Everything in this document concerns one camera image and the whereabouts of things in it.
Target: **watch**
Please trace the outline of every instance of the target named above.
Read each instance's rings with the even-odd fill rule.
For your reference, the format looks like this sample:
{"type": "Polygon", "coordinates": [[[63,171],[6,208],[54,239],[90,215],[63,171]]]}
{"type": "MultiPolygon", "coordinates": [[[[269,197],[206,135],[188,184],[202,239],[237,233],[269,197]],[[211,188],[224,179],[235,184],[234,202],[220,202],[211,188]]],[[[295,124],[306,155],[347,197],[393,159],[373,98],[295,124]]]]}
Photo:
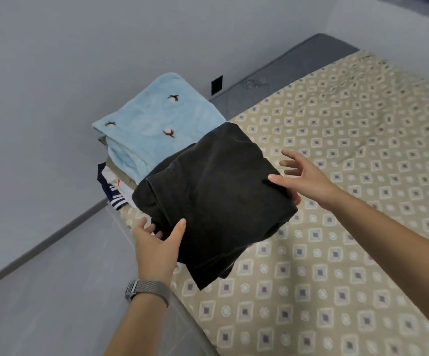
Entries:
{"type": "Polygon", "coordinates": [[[131,301],[139,293],[152,293],[161,297],[168,307],[170,300],[170,289],[161,281],[134,280],[130,281],[126,290],[126,299],[131,301]]]}

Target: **right hand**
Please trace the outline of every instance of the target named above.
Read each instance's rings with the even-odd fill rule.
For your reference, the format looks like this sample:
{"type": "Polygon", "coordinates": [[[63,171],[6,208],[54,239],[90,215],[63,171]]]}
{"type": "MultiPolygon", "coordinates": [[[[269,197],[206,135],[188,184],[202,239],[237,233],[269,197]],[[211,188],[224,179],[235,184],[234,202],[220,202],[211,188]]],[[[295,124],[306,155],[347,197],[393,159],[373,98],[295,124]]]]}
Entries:
{"type": "Polygon", "coordinates": [[[332,202],[343,191],[303,155],[290,150],[282,150],[282,154],[291,159],[279,162],[281,166],[291,168],[285,170],[285,174],[297,177],[289,178],[281,175],[269,175],[268,179],[274,184],[287,188],[294,200],[298,199],[298,194],[300,193],[318,202],[322,208],[330,211],[332,202]]]}

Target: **clothing pile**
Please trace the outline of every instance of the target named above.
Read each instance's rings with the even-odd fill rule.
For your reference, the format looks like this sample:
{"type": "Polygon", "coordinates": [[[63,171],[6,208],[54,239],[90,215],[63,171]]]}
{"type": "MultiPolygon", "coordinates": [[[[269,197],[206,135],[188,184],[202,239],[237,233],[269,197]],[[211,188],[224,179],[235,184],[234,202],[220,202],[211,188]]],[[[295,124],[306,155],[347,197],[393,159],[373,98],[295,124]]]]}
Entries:
{"type": "Polygon", "coordinates": [[[246,248],[297,212],[259,147],[175,73],[158,77],[96,121],[109,157],[98,181],[116,209],[129,204],[167,238],[187,220],[178,261],[199,289],[226,278],[246,248]]]}

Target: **light blue towel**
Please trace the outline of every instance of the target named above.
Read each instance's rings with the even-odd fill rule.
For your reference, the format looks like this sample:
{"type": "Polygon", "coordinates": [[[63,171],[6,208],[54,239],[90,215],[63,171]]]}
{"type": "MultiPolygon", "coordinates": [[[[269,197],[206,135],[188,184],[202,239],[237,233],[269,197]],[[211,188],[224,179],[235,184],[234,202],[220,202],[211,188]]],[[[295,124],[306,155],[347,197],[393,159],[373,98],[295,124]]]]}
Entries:
{"type": "Polygon", "coordinates": [[[165,158],[225,122],[216,107],[170,72],[92,125],[107,136],[114,164],[139,184],[165,158]]]}

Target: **beige patterned fabric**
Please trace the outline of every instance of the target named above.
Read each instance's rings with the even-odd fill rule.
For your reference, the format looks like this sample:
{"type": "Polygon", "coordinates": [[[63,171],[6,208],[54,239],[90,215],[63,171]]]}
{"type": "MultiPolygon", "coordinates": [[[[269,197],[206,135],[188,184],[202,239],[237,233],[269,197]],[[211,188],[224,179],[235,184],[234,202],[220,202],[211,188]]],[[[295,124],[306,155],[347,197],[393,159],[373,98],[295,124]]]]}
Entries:
{"type": "MultiPolygon", "coordinates": [[[[428,82],[360,51],[232,122],[279,170],[281,149],[297,150],[429,238],[428,82]]],[[[429,322],[311,200],[244,252],[227,279],[199,291],[179,264],[172,289],[221,355],[429,355],[429,322]]]]}

